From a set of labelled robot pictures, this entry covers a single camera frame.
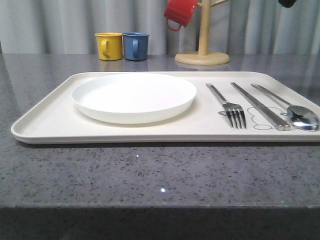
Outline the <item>dark robot arm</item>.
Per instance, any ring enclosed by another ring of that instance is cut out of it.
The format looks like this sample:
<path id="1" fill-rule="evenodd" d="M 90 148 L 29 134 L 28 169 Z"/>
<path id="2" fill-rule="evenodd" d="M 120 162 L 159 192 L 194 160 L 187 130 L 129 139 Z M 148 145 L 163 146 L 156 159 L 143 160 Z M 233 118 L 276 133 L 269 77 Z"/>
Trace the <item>dark robot arm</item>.
<path id="1" fill-rule="evenodd" d="M 291 8 L 297 0 L 278 0 L 279 4 L 284 8 Z"/>

